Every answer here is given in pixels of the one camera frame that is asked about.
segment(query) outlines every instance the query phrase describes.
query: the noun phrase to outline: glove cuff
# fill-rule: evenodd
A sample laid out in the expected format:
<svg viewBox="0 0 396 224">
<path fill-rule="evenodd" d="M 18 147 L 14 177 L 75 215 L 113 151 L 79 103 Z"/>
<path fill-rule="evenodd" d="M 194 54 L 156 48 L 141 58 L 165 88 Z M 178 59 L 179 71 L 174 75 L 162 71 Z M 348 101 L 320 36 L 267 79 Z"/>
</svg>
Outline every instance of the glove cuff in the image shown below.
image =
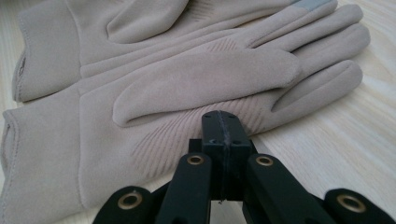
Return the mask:
<svg viewBox="0 0 396 224">
<path fill-rule="evenodd" d="M 15 101 L 33 100 L 79 80 L 78 31 L 64 1 L 45 1 L 24 10 L 19 23 L 25 49 L 12 82 Z"/>
<path fill-rule="evenodd" d="M 0 223 L 53 223 L 84 209 L 78 179 L 77 96 L 68 94 L 66 101 L 59 95 L 53 95 L 56 106 L 50 109 L 45 105 L 52 97 L 3 113 Z"/>
</svg>

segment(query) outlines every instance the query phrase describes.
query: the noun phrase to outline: table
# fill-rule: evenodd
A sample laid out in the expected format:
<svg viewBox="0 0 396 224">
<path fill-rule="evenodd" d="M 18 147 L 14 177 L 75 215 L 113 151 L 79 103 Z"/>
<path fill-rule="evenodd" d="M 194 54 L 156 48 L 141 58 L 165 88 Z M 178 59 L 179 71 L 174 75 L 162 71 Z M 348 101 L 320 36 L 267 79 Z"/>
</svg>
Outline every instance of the table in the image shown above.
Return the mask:
<svg viewBox="0 0 396 224">
<path fill-rule="evenodd" d="M 24 47 L 16 16 L 40 1 L 0 1 L 1 111 L 22 106 L 11 97 L 12 73 Z M 361 85 L 316 113 L 252 140 L 261 152 L 265 144 L 312 194 L 323 198 L 329 189 L 352 189 L 396 218 L 396 1 L 339 0 L 344 4 L 361 6 L 361 23 L 372 37 L 370 46 L 354 58 L 364 73 Z M 170 178 L 147 188 L 154 190 Z M 92 223 L 97 211 L 57 224 Z M 241 203 L 213 202 L 211 223 L 246 223 Z"/>
</svg>

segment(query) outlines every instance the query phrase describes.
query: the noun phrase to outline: screw hole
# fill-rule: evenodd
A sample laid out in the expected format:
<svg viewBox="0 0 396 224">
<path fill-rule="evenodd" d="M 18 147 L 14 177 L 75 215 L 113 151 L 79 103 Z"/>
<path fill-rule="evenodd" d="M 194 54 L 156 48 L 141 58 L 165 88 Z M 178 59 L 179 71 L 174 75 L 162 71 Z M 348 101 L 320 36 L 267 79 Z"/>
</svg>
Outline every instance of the screw hole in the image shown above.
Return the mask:
<svg viewBox="0 0 396 224">
<path fill-rule="evenodd" d="M 201 156 L 190 156 L 187 158 L 187 162 L 191 165 L 199 165 L 204 163 L 204 158 Z"/>
<path fill-rule="evenodd" d="M 120 209 L 130 210 L 136 208 L 142 202 L 143 202 L 142 195 L 139 192 L 134 191 L 131 193 L 124 194 L 122 197 L 120 197 L 118 206 Z"/>
<path fill-rule="evenodd" d="M 366 211 L 366 206 L 361 200 L 354 196 L 341 194 L 337 196 L 337 202 L 339 202 L 347 210 L 355 213 L 363 213 Z"/>
<path fill-rule="evenodd" d="M 265 157 L 265 156 L 258 157 L 256 159 L 256 162 L 263 166 L 271 166 L 272 164 L 274 164 L 274 162 L 273 162 L 273 160 L 271 160 L 271 158 Z"/>
</svg>

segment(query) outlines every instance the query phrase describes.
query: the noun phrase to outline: gray fingertip patch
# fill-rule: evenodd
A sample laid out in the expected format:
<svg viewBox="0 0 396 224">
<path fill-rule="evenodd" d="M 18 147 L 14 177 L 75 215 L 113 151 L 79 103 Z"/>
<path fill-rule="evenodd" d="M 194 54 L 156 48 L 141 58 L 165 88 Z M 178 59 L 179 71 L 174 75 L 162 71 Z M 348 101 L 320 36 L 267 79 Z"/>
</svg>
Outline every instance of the gray fingertip patch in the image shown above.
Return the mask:
<svg viewBox="0 0 396 224">
<path fill-rule="evenodd" d="M 293 5 L 296 7 L 303 7 L 308 11 L 312 11 L 315 8 L 321 7 L 326 3 L 331 2 L 332 0 L 303 0 L 294 3 Z"/>
</svg>

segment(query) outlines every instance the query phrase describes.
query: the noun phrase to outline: suede glove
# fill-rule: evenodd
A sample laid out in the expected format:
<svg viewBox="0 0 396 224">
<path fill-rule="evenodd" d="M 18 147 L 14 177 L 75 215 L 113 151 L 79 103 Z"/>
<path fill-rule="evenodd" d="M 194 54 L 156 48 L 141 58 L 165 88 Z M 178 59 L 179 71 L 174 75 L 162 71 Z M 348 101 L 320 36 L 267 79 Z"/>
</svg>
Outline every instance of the suede glove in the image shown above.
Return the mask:
<svg viewBox="0 0 396 224">
<path fill-rule="evenodd" d="M 19 16 L 26 47 L 14 73 L 14 100 L 52 94 L 82 77 L 148 55 L 147 51 L 136 55 L 140 49 L 158 44 L 164 49 L 172 47 L 168 40 L 175 44 L 234 28 L 295 1 L 194 0 L 186 10 L 187 0 L 43 2 Z"/>
<path fill-rule="evenodd" d="M 269 19 L 266 19 L 267 22 L 261 25 L 260 32 L 262 32 L 262 34 L 256 34 L 256 35 L 262 37 L 262 43 L 280 37 L 288 32 L 291 32 L 308 24 L 309 22 L 315 21 L 318 18 L 325 17 L 328 14 L 332 13 L 335 8 L 336 1 L 323 0 L 321 1 L 320 4 L 318 3 L 316 4 L 317 6 L 321 6 L 321 7 L 318 7 L 315 11 L 311 11 L 309 13 L 306 13 L 307 10 L 301 10 L 301 7 L 297 7 L 297 8 L 291 7 L 288 10 L 282 10 L 282 13 L 277 13 L 276 15 L 270 17 Z M 338 20 L 333 25 L 332 29 L 321 29 L 321 32 L 323 34 L 330 34 L 331 32 L 333 32 L 334 29 L 337 29 L 337 27 L 339 27 L 340 25 L 345 26 L 343 22 L 349 22 L 351 24 L 357 21 L 358 20 L 356 19 L 356 17 L 355 20 L 353 20 L 353 18 L 350 18 L 349 21 Z M 193 54 L 196 52 L 199 53 L 199 52 L 209 52 L 212 50 L 227 49 L 229 47 L 228 45 L 230 44 L 228 43 L 230 40 L 229 37 L 231 36 L 231 38 L 238 38 L 237 37 L 238 32 L 239 29 L 224 30 L 209 35 L 204 35 L 199 38 L 195 38 L 191 41 L 181 41 L 179 38 L 177 38 L 175 41 L 172 41 L 173 44 L 172 47 L 163 50 L 159 50 L 157 48 L 159 47 L 159 45 L 156 45 L 152 48 L 141 49 L 139 50 L 139 54 L 133 53 L 133 55 L 138 56 L 147 53 L 148 56 L 138 58 L 132 61 L 131 63 L 126 63 L 122 66 L 101 73 L 100 77 L 96 78 L 94 81 L 92 81 L 92 79 L 89 79 L 88 81 L 83 81 L 84 82 L 83 89 L 84 91 L 88 91 L 94 88 L 98 88 L 101 85 L 107 84 L 108 82 L 116 80 L 120 77 L 124 77 L 127 74 L 130 74 L 131 71 L 135 71 L 149 64 L 156 63 L 164 59 L 168 59 L 185 51 L 188 51 L 188 53 L 186 54 Z M 202 46 L 203 44 L 208 42 L 210 42 L 209 45 L 213 45 L 214 47 L 209 48 L 208 46 L 204 46 L 197 48 L 197 46 Z"/>
<path fill-rule="evenodd" d="M 327 11 L 324 8 L 335 8 L 333 2 L 320 6 L 312 3 L 304 1 L 286 12 L 307 18 L 318 17 L 321 10 Z M 361 82 L 361 70 L 348 60 L 369 43 L 367 29 L 353 24 L 360 18 L 358 7 L 342 7 L 330 16 L 267 42 L 257 42 L 263 39 L 256 38 L 259 34 L 268 36 L 267 24 L 259 22 L 228 36 L 237 47 L 203 50 L 218 46 L 220 39 L 215 40 L 213 45 L 185 51 L 183 57 L 158 61 L 105 85 L 101 75 L 85 78 L 50 97 L 6 111 L 2 222 L 51 223 L 104 203 L 117 189 L 138 186 L 171 171 L 187 151 L 189 139 L 200 137 L 201 116 L 205 112 L 229 111 L 241 119 L 248 134 L 254 134 L 305 116 L 342 97 Z M 214 61 L 206 60 L 205 55 Z M 174 68 L 168 64 L 180 65 Z M 244 67 L 243 78 L 241 70 L 234 71 L 237 65 Z M 211 72 L 216 67 L 227 72 L 218 69 L 211 76 L 203 73 L 203 68 L 204 72 Z M 162 86 L 164 91 L 160 91 L 162 95 L 157 95 L 163 99 L 159 107 L 164 108 L 159 110 L 156 102 L 147 101 L 156 109 L 142 110 L 137 113 L 139 116 L 131 117 L 119 113 L 119 109 L 130 108 L 119 108 L 116 101 L 132 91 L 129 87 L 136 81 L 157 70 L 161 71 L 156 73 L 158 78 L 163 76 L 162 82 L 166 82 Z M 189 79 L 177 79 L 183 78 L 183 74 Z M 202 74 L 210 79 L 203 80 Z M 250 88 L 251 79 L 262 86 L 247 93 L 245 89 Z M 176 82 L 183 88 L 168 92 L 166 84 L 175 86 Z M 167 101 L 191 103 L 188 92 L 185 99 L 177 92 L 190 91 L 187 85 L 203 98 L 216 95 L 216 88 L 239 94 L 229 101 L 169 110 Z M 149 84 L 144 92 L 138 93 L 139 97 L 155 91 L 152 87 Z M 199 100 L 187 107 L 200 105 Z"/>
</svg>

